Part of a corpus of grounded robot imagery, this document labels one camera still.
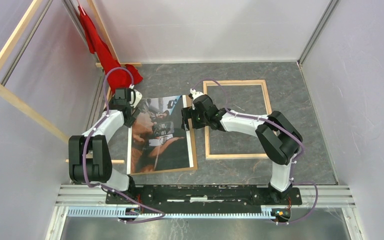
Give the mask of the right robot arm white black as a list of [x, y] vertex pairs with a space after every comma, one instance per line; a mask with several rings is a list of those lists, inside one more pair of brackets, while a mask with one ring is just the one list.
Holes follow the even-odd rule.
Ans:
[[227, 107], [218, 108], [207, 94], [200, 91], [190, 93], [189, 98], [192, 105], [181, 110], [182, 128], [189, 131], [209, 127], [256, 137], [272, 161], [269, 199], [275, 204], [286, 201], [293, 182], [292, 164], [304, 151], [303, 138], [291, 122], [279, 111], [253, 115]]

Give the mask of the aluminium rail base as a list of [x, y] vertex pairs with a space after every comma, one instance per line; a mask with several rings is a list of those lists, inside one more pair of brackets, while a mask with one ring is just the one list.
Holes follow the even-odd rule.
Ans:
[[[313, 185], [299, 185], [303, 207], [314, 203], [316, 190]], [[355, 208], [351, 190], [346, 185], [318, 185], [318, 208]], [[62, 185], [56, 204], [61, 206], [104, 206], [106, 194], [100, 188], [84, 185]]]

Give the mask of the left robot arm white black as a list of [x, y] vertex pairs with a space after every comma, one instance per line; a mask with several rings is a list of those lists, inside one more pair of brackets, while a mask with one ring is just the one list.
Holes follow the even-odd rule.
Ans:
[[131, 176], [113, 168], [108, 143], [122, 126], [132, 127], [140, 111], [142, 94], [132, 88], [118, 88], [102, 116], [89, 130], [68, 140], [68, 172], [72, 182], [118, 191], [125, 204], [133, 203], [137, 190]]

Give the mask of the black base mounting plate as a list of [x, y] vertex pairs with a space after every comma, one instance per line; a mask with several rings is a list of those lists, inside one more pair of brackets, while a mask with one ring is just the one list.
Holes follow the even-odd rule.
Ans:
[[280, 193], [271, 186], [240, 185], [136, 185], [122, 194], [107, 190], [108, 205], [138, 205], [139, 214], [252, 214], [260, 208], [302, 205], [298, 187]]

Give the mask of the wooden rack frame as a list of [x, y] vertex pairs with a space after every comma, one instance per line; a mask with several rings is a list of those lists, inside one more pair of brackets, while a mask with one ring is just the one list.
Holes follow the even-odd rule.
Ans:
[[[29, 6], [0, 0], [0, 50]], [[66, 135], [85, 131], [100, 70], [60, 0], [51, 3], [6, 87]], [[0, 164], [63, 164], [68, 146], [0, 96]]]

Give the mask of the red cloth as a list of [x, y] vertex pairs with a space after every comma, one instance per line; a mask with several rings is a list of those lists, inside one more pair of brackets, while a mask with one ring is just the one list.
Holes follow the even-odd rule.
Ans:
[[[122, 65], [113, 58], [108, 45], [101, 39], [93, 21], [85, 9], [81, 5], [77, 8], [79, 10], [79, 21], [85, 34], [89, 52], [91, 54], [97, 54], [103, 71], [107, 74], [110, 70], [121, 67]], [[128, 71], [118, 69], [113, 71], [107, 78], [107, 83], [112, 95], [116, 89], [128, 88], [131, 84], [136, 85], [143, 80], [143, 77], [133, 65], [126, 64], [124, 67]]]

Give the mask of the wooden picture frame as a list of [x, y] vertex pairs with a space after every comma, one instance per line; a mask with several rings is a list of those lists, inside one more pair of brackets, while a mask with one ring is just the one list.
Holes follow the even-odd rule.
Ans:
[[[264, 105], [267, 114], [271, 114], [272, 106], [270, 102], [269, 92], [264, 79], [255, 80], [221, 80], [219, 81], [222, 87], [224, 86], [260, 86], [264, 99]], [[208, 127], [204, 128], [205, 140], [205, 159], [206, 160], [225, 160], [225, 159], [267, 159], [265, 153], [241, 153], [241, 154], [211, 154], [210, 150], [210, 130]]]

